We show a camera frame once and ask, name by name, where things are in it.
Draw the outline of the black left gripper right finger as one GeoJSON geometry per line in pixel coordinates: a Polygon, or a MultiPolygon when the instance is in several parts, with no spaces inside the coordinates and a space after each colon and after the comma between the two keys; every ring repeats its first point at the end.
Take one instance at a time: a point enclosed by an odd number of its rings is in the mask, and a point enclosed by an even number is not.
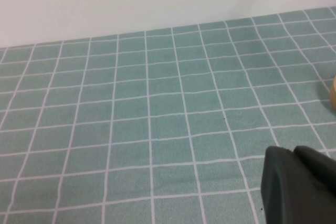
{"type": "Polygon", "coordinates": [[[303,223],[335,223],[335,160],[307,146],[294,150],[306,169],[303,223]]]}

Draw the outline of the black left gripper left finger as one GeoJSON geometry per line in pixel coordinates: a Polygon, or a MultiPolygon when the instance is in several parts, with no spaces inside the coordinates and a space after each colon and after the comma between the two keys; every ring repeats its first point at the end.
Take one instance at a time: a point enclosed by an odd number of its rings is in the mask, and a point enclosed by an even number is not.
{"type": "Polygon", "coordinates": [[[268,147],[261,180],[266,223],[323,223],[323,201],[313,182],[296,154],[268,147]]]}

